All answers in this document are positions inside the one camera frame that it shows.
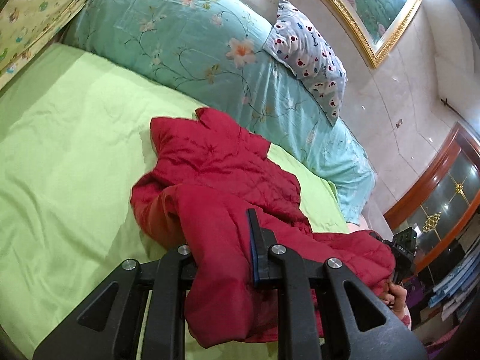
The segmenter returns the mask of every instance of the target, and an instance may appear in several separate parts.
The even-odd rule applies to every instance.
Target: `picture frame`
[[[422,0],[322,0],[372,68],[380,66]]]

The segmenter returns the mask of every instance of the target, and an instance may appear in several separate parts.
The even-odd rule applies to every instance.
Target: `yellow patterned fabric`
[[[0,12],[0,89],[83,7],[86,0],[8,0]]]

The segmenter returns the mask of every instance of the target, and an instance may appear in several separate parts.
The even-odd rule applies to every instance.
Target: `human hand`
[[[402,320],[405,317],[407,290],[393,283],[385,283],[379,298],[390,306],[394,314]]]

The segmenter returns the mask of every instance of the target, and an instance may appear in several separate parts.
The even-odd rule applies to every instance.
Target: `gold picture frame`
[[[332,13],[339,19],[342,26],[347,30],[350,37],[361,52],[365,61],[372,67],[377,68],[392,50],[403,32],[413,19],[422,0],[406,0],[400,12],[393,19],[381,38],[376,42],[367,30],[354,6],[348,0],[322,0]]]

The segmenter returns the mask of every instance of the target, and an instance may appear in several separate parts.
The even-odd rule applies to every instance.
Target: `person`
[[[379,298],[385,303],[393,313],[402,321],[405,326],[411,328],[410,312],[407,308],[407,290],[392,282],[386,282],[383,285],[383,292]]]

